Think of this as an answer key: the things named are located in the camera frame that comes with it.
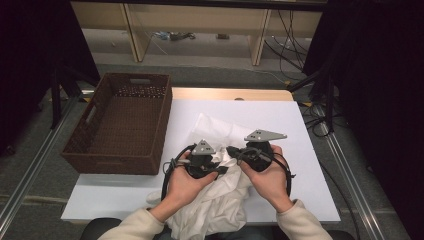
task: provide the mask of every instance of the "woven basket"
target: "woven basket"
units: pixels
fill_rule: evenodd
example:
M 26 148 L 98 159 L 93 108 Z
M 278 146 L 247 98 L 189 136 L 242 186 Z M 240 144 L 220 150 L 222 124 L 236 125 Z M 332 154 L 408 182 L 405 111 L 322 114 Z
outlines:
M 107 73 L 61 155 L 79 173 L 157 175 L 171 102 L 169 75 Z

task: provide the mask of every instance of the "crumpled white fabric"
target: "crumpled white fabric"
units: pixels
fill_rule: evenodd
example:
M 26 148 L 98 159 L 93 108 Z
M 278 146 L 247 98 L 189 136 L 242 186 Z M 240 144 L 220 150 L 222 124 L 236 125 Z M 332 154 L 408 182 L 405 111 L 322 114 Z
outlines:
M 229 168 L 226 174 L 206 186 L 192 203 L 167 220 L 172 238 L 200 240 L 217 232 L 237 231 L 246 224 L 243 202 L 249 196 L 251 182 L 225 147 L 245 147 L 244 137 L 252 131 L 205 114 L 199 115 L 188 145 L 205 139 L 216 151 L 213 161 L 218 160 L 220 166 Z

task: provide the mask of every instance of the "metal bracket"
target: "metal bracket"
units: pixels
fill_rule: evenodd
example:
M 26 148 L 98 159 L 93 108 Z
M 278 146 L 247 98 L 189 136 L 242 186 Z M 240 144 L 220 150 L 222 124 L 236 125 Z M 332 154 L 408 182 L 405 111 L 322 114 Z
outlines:
M 202 139 L 197 146 L 191 152 L 193 155 L 211 155 L 215 154 L 215 150 L 207 143 L 204 139 Z
M 267 142 L 271 140 L 285 139 L 285 138 L 287 138 L 286 134 L 275 133 L 275 132 L 258 129 L 252 132 L 251 134 L 249 134 L 249 136 L 245 137 L 244 140 L 249 142 Z

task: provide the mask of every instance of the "sleeve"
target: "sleeve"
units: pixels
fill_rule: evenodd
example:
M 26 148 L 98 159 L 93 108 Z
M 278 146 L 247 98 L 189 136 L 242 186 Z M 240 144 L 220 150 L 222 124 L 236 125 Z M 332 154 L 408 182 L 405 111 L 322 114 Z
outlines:
M 294 206 L 288 211 L 277 213 L 277 222 L 291 240 L 332 239 L 322 228 L 318 219 L 306 210 L 300 200 L 296 200 Z
M 164 223 L 159 222 L 146 209 L 138 209 L 121 224 L 104 233 L 99 240 L 144 240 L 162 232 Z

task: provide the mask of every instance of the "wooden panel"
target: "wooden panel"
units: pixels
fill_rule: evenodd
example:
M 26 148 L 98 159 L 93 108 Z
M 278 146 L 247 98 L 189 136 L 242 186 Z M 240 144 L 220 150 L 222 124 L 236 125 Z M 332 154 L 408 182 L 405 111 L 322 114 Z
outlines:
M 126 30 L 120 3 L 71 2 L 81 28 Z
M 131 42 L 134 61 L 141 62 L 149 47 L 150 36 L 145 32 L 137 16 L 131 12 L 129 4 L 122 5 L 122 14 L 125 16 L 125 21 L 127 22 L 127 32 Z
M 287 30 L 290 27 L 290 11 L 280 10 Z M 318 26 L 320 12 L 293 12 L 293 31 L 295 38 L 312 38 Z M 277 10 L 272 10 L 271 18 L 266 31 L 267 36 L 286 36 L 284 25 Z
M 174 87 L 172 95 L 174 99 L 293 101 L 292 94 L 286 90 Z
M 257 35 L 249 35 L 247 38 L 250 49 L 250 57 L 252 59 L 252 65 L 254 66 L 258 66 L 261 60 L 262 49 L 264 46 L 264 37 L 266 34 L 266 28 L 268 26 L 270 16 L 271 10 L 264 11 L 261 22 L 262 31 L 258 31 Z
M 227 33 L 258 35 L 262 31 L 261 9 L 160 6 L 129 4 L 145 31 Z

